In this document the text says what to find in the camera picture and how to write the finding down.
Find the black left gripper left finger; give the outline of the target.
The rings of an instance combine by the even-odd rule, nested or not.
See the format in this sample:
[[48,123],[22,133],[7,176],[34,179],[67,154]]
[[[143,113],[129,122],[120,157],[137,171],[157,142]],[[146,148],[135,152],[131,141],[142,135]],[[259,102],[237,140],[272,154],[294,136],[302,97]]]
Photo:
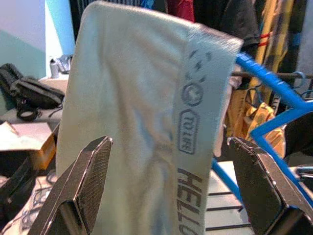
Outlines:
[[103,136],[80,151],[52,187],[29,234],[91,234],[104,191],[112,143],[112,138]]

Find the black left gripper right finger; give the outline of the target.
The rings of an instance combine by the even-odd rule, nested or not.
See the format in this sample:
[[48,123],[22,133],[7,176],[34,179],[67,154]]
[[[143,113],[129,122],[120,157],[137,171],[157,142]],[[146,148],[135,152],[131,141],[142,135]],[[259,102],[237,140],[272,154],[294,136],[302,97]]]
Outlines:
[[313,209],[271,155],[242,138],[230,138],[228,147],[254,233],[311,235]]

